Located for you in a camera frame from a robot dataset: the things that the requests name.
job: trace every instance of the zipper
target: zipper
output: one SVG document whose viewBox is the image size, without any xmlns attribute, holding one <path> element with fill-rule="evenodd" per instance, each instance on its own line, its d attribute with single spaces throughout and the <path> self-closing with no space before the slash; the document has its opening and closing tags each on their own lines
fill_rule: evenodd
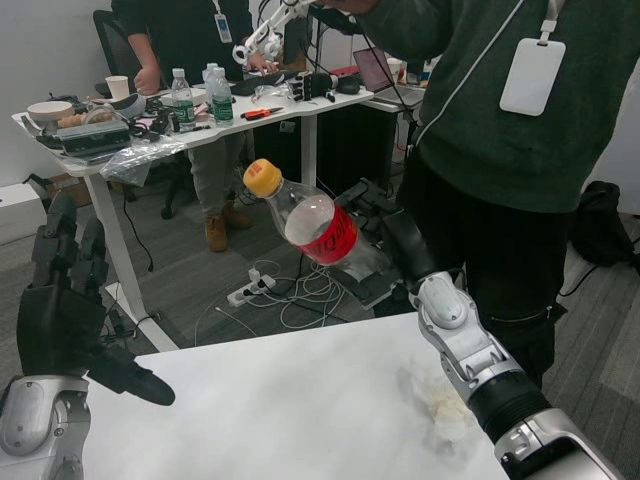
<svg viewBox="0 0 640 480">
<path fill-rule="evenodd" d="M 553 305 L 550 305 L 546 307 L 544 310 L 534 313 L 533 315 L 528 315 L 526 317 L 514 318 L 512 320 L 505 320 L 502 318 L 491 317 L 491 321 L 496 323 L 503 323 L 503 324 L 527 323 L 527 322 L 530 322 L 531 320 L 535 320 L 536 318 L 540 318 L 542 315 L 544 315 L 545 312 L 547 312 L 546 314 L 547 320 L 550 320 L 552 310 L 553 310 Z"/>
</svg>

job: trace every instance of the person's hand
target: person's hand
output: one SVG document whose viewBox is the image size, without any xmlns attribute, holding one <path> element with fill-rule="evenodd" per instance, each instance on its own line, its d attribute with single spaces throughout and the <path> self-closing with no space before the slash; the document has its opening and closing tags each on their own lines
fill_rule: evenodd
<svg viewBox="0 0 640 480">
<path fill-rule="evenodd" d="M 373 10 L 380 0 L 318 0 L 318 3 L 356 15 L 364 15 Z"/>
<path fill-rule="evenodd" d="M 160 90 L 160 80 L 162 78 L 162 71 L 158 65 L 148 65 L 142 67 L 142 70 L 138 72 L 134 83 L 136 89 L 143 95 L 154 95 Z"/>
<path fill-rule="evenodd" d="M 276 67 L 273 63 L 267 62 L 260 52 L 256 52 L 249 57 L 249 62 L 247 63 L 247 71 L 251 72 L 252 70 L 258 70 L 262 75 L 266 75 L 268 73 L 276 73 L 278 71 L 278 67 Z"/>
</svg>

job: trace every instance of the plastic bag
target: plastic bag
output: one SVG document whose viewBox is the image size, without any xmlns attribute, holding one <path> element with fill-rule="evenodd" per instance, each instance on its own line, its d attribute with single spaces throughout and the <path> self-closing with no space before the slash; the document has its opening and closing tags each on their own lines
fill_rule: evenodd
<svg viewBox="0 0 640 480">
<path fill-rule="evenodd" d="M 251 101 L 260 108 L 287 108 L 293 106 L 293 90 L 288 83 L 280 85 L 260 85 L 251 97 Z"/>
<path fill-rule="evenodd" d="M 143 187 L 149 175 L 151 162 L 187 149 L 187 145 L 167 136 L 149 143 L 138 140 L 131 147 L 116 152 L 100 174 L 105 178 L 115 178 L 123 183 Z"/>
</svg>

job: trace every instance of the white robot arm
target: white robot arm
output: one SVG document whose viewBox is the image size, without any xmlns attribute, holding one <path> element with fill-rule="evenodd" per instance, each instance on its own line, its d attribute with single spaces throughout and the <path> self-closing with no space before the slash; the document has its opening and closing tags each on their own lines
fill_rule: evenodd
<svg viewBox="0 0 640 480">
<path fill-rule="evenodd" d="M 420 331 L 495 445 L 511 478 L 615 480 L 623 477 L 569 417 L 552 408 L 478 318 L 448 273 L 434 273 L 414 300 Z"/>
<path fill-rule="evenodd" d="M 276 12 L 251 35 L 244 45 L 233 49 L 233 58 L 241 65 L 246 65 L 249 57 L 262 51 L 274 58 L 282 49 L 282 35 L 277 30 L 294 18 L 306 17 L 309 5 L 316 0 L 285 0 Z"/>
</svg>

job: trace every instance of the water bottle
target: water bottle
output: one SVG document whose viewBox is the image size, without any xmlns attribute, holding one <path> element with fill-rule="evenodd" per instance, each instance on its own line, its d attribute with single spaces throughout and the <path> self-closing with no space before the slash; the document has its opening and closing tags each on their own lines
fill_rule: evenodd
<svg viewBox="0 0 640 480">
<path fill-rule="evenodd" d="M 171 98 L 180 123 L 181 132 L 190 132 L 196 127 L 196 115 L 193 108 L 193 94 L 191 87 L 184 77 L 184 69 L 173 69 L 173 84 L 171 85 Z"/>
<path fill-rule="evenodd" d="M 207 104 L 209 105 L 209 111 L 213 112 L 213 90 L 215 89 L 216 77 L 214 70 L 218 68 L 217 63 L 207 63 L 207 69 L 202 71 L 202 80 L 204 81 L 204 88 L 207 91 Z"/>
<path fill-rule="evenodd" d="M 214 82 L 212 90 L 213 116 L 219 127 L 233 125 L 233 95 L 225 78 L 224 68 L 213 69 Z"/>
<path fill-rule="evenodd" d="M 267 201 L 280 234 L 319 265 L 339 268 L 358 282 L 389 267 L 382 252 L 323 191 L 284 180 L 282 172 L 264 159 L 251 164 L 244 183 Z"/>
</svg>

